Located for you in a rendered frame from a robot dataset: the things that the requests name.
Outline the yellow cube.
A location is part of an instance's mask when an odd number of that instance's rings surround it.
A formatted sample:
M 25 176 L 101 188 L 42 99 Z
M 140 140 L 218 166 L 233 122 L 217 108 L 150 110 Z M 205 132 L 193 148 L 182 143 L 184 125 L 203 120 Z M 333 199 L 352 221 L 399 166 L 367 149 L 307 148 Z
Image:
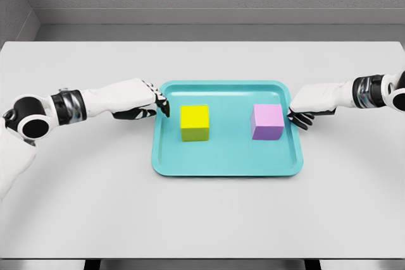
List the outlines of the yellow cube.
M 208 141 L 208 105 L 180 106 L 180 132 L 183 142 Z

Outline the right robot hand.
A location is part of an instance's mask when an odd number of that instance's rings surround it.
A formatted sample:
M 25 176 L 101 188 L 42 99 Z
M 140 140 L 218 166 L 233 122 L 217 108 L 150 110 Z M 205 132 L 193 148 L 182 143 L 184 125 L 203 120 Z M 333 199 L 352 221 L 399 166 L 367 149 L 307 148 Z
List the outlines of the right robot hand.
M 321 83 L 303 86 L 289 105 L 287 117 L 298 128 L 307 130 L 315 116 L 334 115 L 337 109 L 336 84 Z

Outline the teal plastic tray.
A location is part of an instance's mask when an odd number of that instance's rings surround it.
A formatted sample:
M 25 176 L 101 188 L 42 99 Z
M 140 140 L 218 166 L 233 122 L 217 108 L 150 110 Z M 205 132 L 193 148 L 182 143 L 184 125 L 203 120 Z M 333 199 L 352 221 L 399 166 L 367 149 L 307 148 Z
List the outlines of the teal plastic tray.
M 160 91 L 170 102 L 170 117 L 155 117 L 151 164 L 164 176 L 292 176 L 304 159 L 299 132 L 289 119 L 278 140 L 254 140 L 254 104 L 280 104 L 284 114 L 290 92 L 274 80 L 172 80 Z M 184 142 L 180 108 L 209 107 L 209 140 Z

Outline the pink purple cube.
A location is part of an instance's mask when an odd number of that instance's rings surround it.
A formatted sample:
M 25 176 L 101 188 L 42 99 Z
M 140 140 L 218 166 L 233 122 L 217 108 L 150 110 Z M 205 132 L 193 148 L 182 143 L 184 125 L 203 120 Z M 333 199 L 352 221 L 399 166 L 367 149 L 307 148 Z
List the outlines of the pink purple cube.
M 284 116 L 280 104 L 253 105 L 251 113 L 253 140 L 278 140 L 284 127 Z

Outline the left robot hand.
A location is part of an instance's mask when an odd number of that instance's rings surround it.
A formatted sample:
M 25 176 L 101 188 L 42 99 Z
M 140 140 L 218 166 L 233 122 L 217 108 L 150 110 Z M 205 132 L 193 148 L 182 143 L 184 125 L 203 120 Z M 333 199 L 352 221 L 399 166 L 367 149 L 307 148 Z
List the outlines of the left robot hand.
M 155 105 L 167 118 L 170 117 L 170 103 L 153 84 L 133 78 L 115 83 L 108 89 L 109 109 L 114 119 L 141 120 L 157 115 Z

